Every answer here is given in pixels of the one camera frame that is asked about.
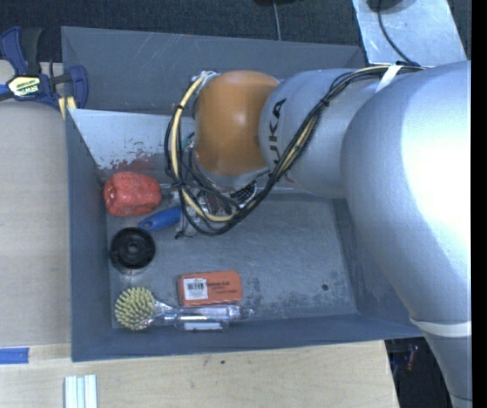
barcode label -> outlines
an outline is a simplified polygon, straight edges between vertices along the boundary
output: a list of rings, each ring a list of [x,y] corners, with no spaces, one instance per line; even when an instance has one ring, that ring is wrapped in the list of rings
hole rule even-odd
[[[184,280],[185,299],[209,299],[205,278],[187,278]]]

blue handle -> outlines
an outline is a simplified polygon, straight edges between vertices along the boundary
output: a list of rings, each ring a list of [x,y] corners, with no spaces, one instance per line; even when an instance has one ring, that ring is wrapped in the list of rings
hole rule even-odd
[[[0,49],[5,60],[14,69],[16,76],[24,76],[28,72],[28,64],[25,61],[24,52],[20,45],[22,27],[11,27],[0,36]]]
[[[73,98],[76,106],[82,109],[88,99],[87,73],[82,65],[70,66],[71,80],[73,81]]]
[[[181,213],[181,206],[168,208],[143,219],[139,227],[148,233],[161,230],[176,224],[181,219]]]

orange object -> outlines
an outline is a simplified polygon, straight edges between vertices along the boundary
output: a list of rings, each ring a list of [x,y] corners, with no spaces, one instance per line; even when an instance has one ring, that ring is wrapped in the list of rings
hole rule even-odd
[[[242,296],[240,275],[235,270],[186,274],[178,279],[178,299],[183,306],[236,303]]]
[[[104,199],[107,212],[113,216],[139,216],[160,205],[160,185],[141,173],[115,173],[105,182]]]

black lid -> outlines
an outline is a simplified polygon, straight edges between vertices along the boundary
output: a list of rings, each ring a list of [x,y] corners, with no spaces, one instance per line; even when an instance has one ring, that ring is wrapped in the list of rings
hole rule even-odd
[[[142,269],[155,256],[155,242],[144,229],[121,229],[110,243],[110,259],[128,269]]]

yellow brush bristles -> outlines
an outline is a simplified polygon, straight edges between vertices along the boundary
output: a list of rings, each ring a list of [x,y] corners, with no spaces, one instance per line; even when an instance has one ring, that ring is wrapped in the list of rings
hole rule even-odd
[[[115,303],[115,317],[122,326],[139,331],[152,321],[156,311],[156,300],[150,290],[131,287],[118,297]]]

